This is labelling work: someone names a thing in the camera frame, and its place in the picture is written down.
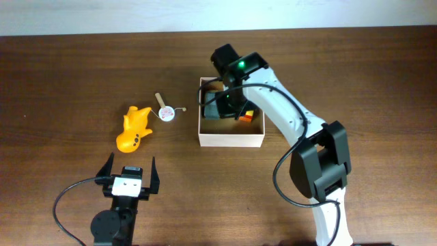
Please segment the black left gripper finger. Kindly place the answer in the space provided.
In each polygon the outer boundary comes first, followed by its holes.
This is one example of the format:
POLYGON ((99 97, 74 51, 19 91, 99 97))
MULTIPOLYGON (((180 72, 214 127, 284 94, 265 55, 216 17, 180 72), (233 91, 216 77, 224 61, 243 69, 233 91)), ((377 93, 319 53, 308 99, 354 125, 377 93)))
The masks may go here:
POLYGON ((110 153, 106 163, 100 168, 100 170, 96 174, 96 178, 98 178, 98 180, 95 180, 95 183, 97 185, 106 185, 108 183, 108 179, 104 179, 104 177, 111 176, 114 156, 115 154, 113 152, 110 153))
POLYGON ((150 176, 150 186, 144 188, 144 191, 147 194, 158 194, 160 188, 160 178, 158 175, 158 171, 156 168, 156 160, 155 157, 152 157, 152 168, 151 168, 151 176, 150 176))

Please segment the colourful puzzle cube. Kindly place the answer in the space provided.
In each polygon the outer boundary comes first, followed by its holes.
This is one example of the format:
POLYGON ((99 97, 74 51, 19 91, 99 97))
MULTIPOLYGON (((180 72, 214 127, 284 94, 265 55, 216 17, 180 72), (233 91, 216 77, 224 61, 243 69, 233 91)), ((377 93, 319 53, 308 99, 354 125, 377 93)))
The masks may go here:
POLYGON ((254 113, 254 110, 245 111, 238 116, 238 120, 242 122, 252 122, 254 113))

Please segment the yellow grey toy truck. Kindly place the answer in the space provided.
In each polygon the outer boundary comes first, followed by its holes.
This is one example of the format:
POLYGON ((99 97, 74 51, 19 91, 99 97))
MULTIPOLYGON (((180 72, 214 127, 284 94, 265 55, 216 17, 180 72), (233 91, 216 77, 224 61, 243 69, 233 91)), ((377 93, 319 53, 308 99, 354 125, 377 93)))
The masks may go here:
MULTIPOLYGON (((206 104, 208 101, 215 98, 218 91, 207 91, 204 96, 204 103, 206 104)), ((217 101, 214 100, 210 104, 207 104, 203 108, 203 116, 206 120, 219 120, 219 110, 217 106, 217 101)))

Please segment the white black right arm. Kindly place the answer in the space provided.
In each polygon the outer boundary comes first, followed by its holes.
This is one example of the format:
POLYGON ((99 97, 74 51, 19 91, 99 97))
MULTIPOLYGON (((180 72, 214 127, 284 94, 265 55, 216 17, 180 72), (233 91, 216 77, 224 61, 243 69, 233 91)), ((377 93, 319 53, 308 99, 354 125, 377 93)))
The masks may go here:
POLYGON ((239 56, 230 44, 217 48, 211 62, 224 91, 207 93, 201 103, 206 117, 237 118, 252 108, 261 109, 281 131, 290 149, 279 159, 279 168, 290 160, 290 178, 309 199, 318 245, 352 245, 344 206, 347 176, 352 171, 344 126, 326 123, 307 110, 281 84, 259 54, 239 56))

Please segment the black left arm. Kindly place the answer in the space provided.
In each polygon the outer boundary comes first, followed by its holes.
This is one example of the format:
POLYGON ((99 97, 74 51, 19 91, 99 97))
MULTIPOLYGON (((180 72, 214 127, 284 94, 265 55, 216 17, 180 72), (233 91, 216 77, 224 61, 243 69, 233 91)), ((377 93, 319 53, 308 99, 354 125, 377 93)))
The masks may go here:
POLYGON ((114 154, 96 174, 96 184, 102 186, 105 197, 111 198, 111 207, 99 212, 92 220, 90 231, 94 245, 132 245, 138 203, 157 194, 160 179, 155 161, 152 161, 150 185, 142 185, 143 169, 125 166, 120 174, 112 174, 114 154))

